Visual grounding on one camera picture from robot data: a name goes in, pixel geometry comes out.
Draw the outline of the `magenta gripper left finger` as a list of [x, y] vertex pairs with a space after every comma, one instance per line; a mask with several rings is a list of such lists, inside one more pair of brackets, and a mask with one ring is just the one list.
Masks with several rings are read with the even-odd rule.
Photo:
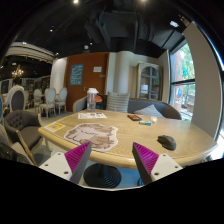
[[40, 168], [78, 184], [91, 153], [91, 143], [84, 143], [66, 153], [57, 152]]

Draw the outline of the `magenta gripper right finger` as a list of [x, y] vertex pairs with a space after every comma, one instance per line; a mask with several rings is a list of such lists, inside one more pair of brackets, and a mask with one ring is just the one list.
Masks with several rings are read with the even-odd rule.
[[144, 185], [159, 180], [182, 169], [168, 154], [160, 154], [133, 143], [132, 153]]

